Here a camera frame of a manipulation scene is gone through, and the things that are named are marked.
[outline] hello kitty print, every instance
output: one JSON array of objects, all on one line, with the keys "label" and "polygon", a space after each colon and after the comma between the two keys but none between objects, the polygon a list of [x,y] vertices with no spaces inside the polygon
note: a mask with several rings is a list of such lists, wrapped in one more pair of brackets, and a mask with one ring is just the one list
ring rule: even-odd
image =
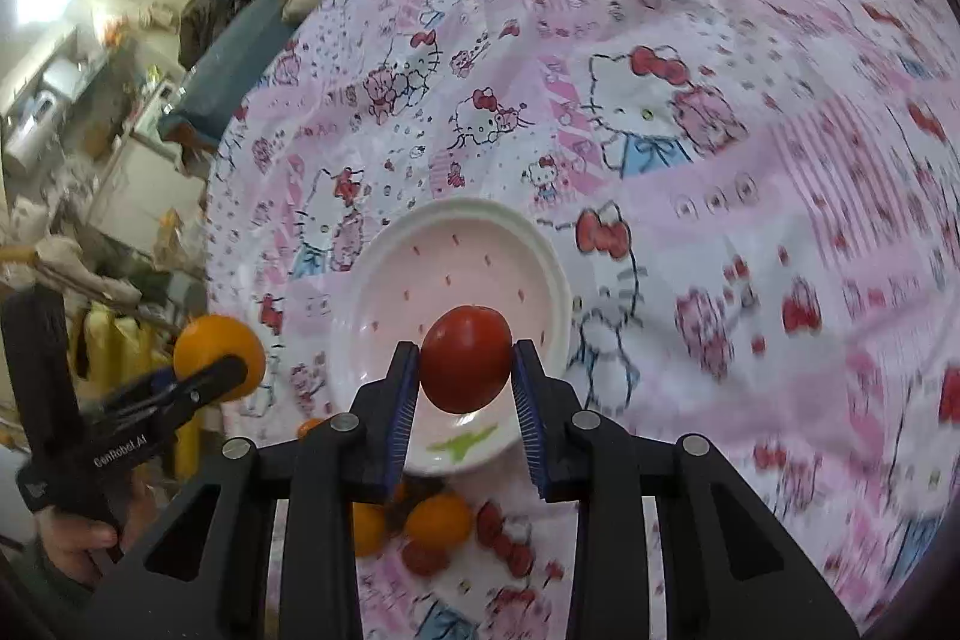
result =
[{"label": "hello kitty print", "polygon": [[[432,199],[497,199],[563,263],[583,404],[707,434],[867,626],[960,482],[959,47],[944,0],[325,0],[210,178],[211,309],[269,354],[227,429],[330,414],[365,248]],[[563,637],[571,510],[517,453],[456,487],[476,550],[430,581],[396,544],[361,562],[368,637]]]}]

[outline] metal screw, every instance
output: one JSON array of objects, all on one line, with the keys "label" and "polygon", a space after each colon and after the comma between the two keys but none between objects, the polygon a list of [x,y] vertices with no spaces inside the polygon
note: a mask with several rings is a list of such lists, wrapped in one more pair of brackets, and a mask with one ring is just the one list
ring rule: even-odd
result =
[{"label": "metal screw", "polygon": [[220,452],[227,458],[243,458],[250,453],[250,441],[243,437],[234,437],[224,442]]},{"label": "metal screw", "polygon": [[579,413],[573,413],[570,421],[577,429],[585,429],[589,432],[590,429],[596,429],[600,425],[600,416],[593,410],[580,410]]},{"label": "metal screw", "polygon": [[699,434],[690,434],[689,437],[683,438],[683,450],[687,451],[690,456],[707,456],[710,443],[704,437],[700,437]]},{"label": "metal screw", "polygon": [[360,419],[353,413],[337,413],[330,418],[330,427],[337,432],[352,432],[360,425]]}]

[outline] plate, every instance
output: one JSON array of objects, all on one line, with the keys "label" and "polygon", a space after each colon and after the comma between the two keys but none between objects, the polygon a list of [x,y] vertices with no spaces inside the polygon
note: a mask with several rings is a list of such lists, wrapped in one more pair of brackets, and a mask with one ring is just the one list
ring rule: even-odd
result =
[{"label": "plate", "polygon": [[[487,199],[443,199],[399,218],[364,249],[335,301],[330,390],[347,410],[362,384],[387,373],[397,343],[420,345],[454,307],[498,310],[514,340],[531,339],[544,371],[563,377],[570,340],[570,286],[550,242],[527,218]],[[485,408],[454,415],[424,391],[405,470],[450,475],[520,440],[509,382]]]}]

